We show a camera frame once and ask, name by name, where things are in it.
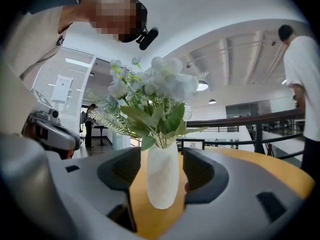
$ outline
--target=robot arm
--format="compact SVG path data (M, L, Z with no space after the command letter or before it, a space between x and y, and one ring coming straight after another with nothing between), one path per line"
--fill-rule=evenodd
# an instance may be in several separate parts
M57 152L61 159L71 157L80 148L80 137L61 125L59 111L45 96L35 89L32 92L37 102L27 119L24 135L39 142L45 150Z

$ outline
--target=white louvered panel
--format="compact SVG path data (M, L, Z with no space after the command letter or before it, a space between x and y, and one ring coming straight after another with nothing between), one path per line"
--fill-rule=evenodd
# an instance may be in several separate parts
M86 84L84 82L91 68L66 62L66 59L91 64L94 56L69 48L61 48L54 57L43 65L35 81L34 88L44 95L51 105L59 111L61 125L78 135L81 111L79 100L83 98L82 89L84 89ZM51 100L58 75L73 78L66 103ZM80 151L78 150L73 157L77 158L79 154Z

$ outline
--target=short black hair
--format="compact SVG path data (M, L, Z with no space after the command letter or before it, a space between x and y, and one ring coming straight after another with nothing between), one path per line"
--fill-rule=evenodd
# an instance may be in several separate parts
M278 29L278 35L282 42L287 40L293 33L294 29L289 25L282 25Z

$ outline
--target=person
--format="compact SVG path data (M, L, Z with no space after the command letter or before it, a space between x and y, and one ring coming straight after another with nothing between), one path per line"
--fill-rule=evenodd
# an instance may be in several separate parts
M298 102L297 102L296 95L293 95L292 100L294 101L294 106L295 106L295 108L296 108L296 109L299 109L300 106L299 106L299 104L298 104Z
M92 134L92 126L94 123L97 123L96 120L92 119L89 117L89 114L94 111L97 108L96 104L92 103L88 109L86 110L86 122L85 122L85 130L86 130L86 135L85 135L85 140L84 144L87 148L92 148L92 142L91 142L91 134Z
M318 180L320 152L320 49L315 40L297 36L289 25L278 29L287 46L283 57L286 85L293 88L298 109L305 113L301 169Z
M31 90L40 68L62 47L74 22L128 42L146 26L147 9L138 0L81 0L80 4L17 15L0 52L4 62Z

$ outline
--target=white vase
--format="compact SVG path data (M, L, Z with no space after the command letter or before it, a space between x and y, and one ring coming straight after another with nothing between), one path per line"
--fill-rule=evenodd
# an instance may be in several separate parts
M147 158L147 193L157 209L168 209L174 203L179 186L177 143L168 148L152 146Z

